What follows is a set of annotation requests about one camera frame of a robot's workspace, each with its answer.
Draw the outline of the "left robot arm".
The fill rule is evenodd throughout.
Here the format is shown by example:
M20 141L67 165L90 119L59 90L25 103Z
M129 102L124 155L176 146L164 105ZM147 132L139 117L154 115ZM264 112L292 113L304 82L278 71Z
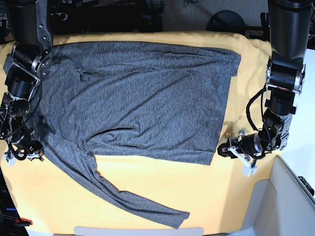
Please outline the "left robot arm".
M266 69L266 83L246 106L254 134L240 131L228 138L217 152L222 157L262 159L283 150L296 113L297 97L305 78L304 56L310 36L310 0L270 0L269 35L272 48Z

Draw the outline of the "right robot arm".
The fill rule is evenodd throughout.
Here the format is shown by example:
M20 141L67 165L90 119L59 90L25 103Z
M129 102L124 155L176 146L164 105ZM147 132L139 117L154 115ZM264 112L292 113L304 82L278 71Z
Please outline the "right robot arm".
M32 99L42 94L38 70L53 45L49 29L49 2L47 0L6 0L8 23L15 44L11 49L12 65L5 79L7 92L0 107L0 138L8 146L5 160L41 160L42 144L33 138L34 130L27 122L37 107Z

